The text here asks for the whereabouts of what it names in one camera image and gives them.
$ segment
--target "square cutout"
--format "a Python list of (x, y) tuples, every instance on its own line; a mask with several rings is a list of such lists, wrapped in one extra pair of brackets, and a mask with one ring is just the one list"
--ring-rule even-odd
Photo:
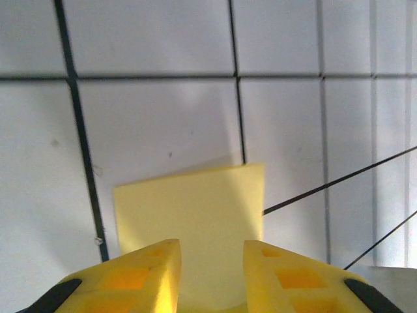
[(278, 269), (275, 273), (284, 289), (326, 287), (322, 278), (315, 271), (306, 267)]
[(341, 313), (335, 298), (318, 297), (316, 299), (291, 299), (296, 313)]
[(274, 251), (272, 249), (267, 249), (267, 248), (262, 249), (262, 254), (263, 254), (263, 256), (265, 256), (267, 258), (277, 258), (277, 257), (281, 256), (281, 254), (279, 252)]
[(106, 275), (99, 290), (140, 290), (149, 274), (148, 269), (117, 269)]

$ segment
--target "black rubber pad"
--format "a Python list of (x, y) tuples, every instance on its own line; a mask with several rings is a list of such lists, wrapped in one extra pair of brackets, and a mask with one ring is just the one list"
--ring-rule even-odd
[(33, 303), (24, 313), (54, 313), (81, 284), (81, 279), (75, 278), (62, 282), (49, 289), (41, 298)]
[(372, 313), (403, 313), (377, 288), (350, 278), (345, 279), (345, 284)]

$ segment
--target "yellow foam block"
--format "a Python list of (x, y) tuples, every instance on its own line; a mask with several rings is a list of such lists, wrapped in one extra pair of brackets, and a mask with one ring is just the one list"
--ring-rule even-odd
[(370, 313), (344, 284), (363, 278), (260, 241), (244, 244), (250, 313)]
[(262, 239), (263, 189), (262, 164), (118, 186), (114, 197), (121, 252), (178, 238), (178, 312), (239, 306), (246, 301), (242, 243)]
[(82, 283), (56, 312), (175, 313), (180, 270), (179, 241), (162, 241), (64, 278)]

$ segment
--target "white ceiling tile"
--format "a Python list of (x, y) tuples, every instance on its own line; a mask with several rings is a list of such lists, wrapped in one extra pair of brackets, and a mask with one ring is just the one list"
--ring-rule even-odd
[(269, 213), (263, 220), (264, 242), (326, 262), (323, 192)]
[(405, 73), (407, 0), (377, 0), (377, 72)]
[(371, 165), (371, 82), (326, 80), (329, 181)]
[(233, 71), (220, 0), (65, 1), (78, 72)]
[(235, 1), (241, 72), (318, 72), (315, 1)]
[(417, 80), (411, 80), (410, 147), (417, 145)]
[(372, 172), (329, 188), (332, 264), (345, 267), (373, 244)]
[(370, 72), (369, 1), (323, 0), (326, 72)]
[[(409, 179), (409, 215), (417, 211), (417, 151), (410, 153)], [(409, 267), (417, 269), (417, 216), (413, 216), (408, 225), (409, 236)]]
[(415, 1), (409, 1), (412, 4), (411, 71), (417, 73), (417, 4)]
[(405, 80), (377, 80), (377, 159), (405, 150)]
[(81, 100), (112, 257), (114, 186), (241, 163), (233, 80), (83, 83)]
[(21, 72), (65, 72), (53, 1), (0, 1), (0, 73)]
[(66, 84), (0, 85), (0, 108), (0, 303), (15, 312), (100, 255)]
[[(405, 158), (381, 164), (377, 174), (377, 240), (407, 218), (405, 212)], [(398, 229), (378, 245), (376, 266), (405, 266), (405, 230)]]
[(248, 162), (266, 163), (265, 207), (323, 184), (319, 81), (242, 82)]

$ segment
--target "yellow foam sheet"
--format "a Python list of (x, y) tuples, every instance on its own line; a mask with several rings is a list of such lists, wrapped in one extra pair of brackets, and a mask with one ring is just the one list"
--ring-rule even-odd
[(189, 173), (114, 189), (122, 254), (180, 240), (179, 312), (246, 300), (243, 242), (262, 239), (262, 164)]

